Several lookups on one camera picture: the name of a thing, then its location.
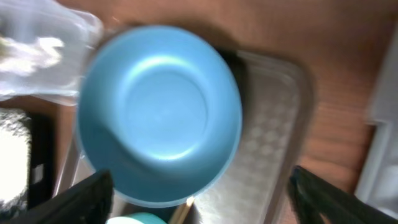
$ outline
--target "blue bowl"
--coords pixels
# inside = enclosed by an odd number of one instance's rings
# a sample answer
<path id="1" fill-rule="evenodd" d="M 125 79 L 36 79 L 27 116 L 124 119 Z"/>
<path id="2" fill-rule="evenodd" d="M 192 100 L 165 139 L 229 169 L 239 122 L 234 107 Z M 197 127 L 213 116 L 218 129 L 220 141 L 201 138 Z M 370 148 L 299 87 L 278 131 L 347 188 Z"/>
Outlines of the blue bowl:
<path id="1" fill-rule="evenodd" d="M 213 184 L 238 148 L 242 106 L 217 51 L 185 30 L 147 26 L 103 47 L 78 104 L 80 148 L 143 207 L 184 203 Z"/>

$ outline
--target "brown wooden surface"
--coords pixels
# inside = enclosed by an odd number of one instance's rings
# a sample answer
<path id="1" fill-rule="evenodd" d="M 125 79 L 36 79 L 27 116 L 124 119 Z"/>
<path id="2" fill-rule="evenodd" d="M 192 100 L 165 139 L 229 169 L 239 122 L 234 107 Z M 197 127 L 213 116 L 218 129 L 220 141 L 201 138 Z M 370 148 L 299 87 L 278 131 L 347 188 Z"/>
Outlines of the brown wooden surface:
<path id="1" fill-rule="evenodd" d="M 345 191 L 355 189 L 373 131 L 366 124 L 366 107 L 394 29 L 397 1 L 60 2 L 92 12 L 107 29 L 137 23 L 173 24 L 216 45 L 300 61 L 313 73 L 318 105 L 299 163 Z M 73 108 L 45 105 L 28 107 L 51 113 L 58 120 L 57 160 L 61 163 L 71 136 Z M 289 209 L 282 223 L 295 223 Z"/>

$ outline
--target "empty bowl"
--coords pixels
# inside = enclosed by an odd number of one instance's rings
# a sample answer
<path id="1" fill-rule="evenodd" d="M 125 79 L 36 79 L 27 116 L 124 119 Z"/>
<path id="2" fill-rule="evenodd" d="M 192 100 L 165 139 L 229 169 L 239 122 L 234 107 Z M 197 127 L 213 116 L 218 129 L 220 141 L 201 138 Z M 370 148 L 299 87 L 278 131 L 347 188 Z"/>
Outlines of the empty bowl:
<path id="1" fill-rule="evenodd" d="M 171 207 L 214 183 L 239 144 L 234 77 L 196 35 L 168 26 L 113 39 L 88 67 L 76 133 L 96 170 L 128 202 Z"/>

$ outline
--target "transparent container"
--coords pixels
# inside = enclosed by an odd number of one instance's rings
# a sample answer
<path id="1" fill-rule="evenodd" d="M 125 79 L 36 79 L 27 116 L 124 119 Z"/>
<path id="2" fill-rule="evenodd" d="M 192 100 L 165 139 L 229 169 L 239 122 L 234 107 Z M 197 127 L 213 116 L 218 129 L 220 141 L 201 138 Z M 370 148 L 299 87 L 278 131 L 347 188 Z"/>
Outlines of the transparent container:
<path id="1" fill-rule="evenodd" d="M 0 0 L 0 35 L 34 44 L 56 38 L 58 63 L 29 74 L 0 72 L 0 100 L 35 95 L 63 105 L 74 105 L 90 49 L 102 36 L 101 21 L 88 12 L 67 9 L 53 0 Z"/>

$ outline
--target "metal baking tray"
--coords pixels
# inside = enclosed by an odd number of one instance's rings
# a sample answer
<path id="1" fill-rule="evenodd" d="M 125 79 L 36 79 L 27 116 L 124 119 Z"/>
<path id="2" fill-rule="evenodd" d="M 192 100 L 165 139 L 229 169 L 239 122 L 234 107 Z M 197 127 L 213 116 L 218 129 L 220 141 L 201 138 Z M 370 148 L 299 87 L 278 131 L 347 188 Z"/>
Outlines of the metal baking tray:
<path id="1" fill-rule="evenodd" d="M 285 60 L 243 51 L 220 54 L 241 92 L 243 134 L 232 164 L 195 199 L 185 223 L 275 223 L 312 117 L 313 83 L 301 67 Z M 72 141 L 55 193 L 92 173 Z M 137 207 L 115 195 L 111 217 L 151 212 L 167 221 L 173 210 Z"/>

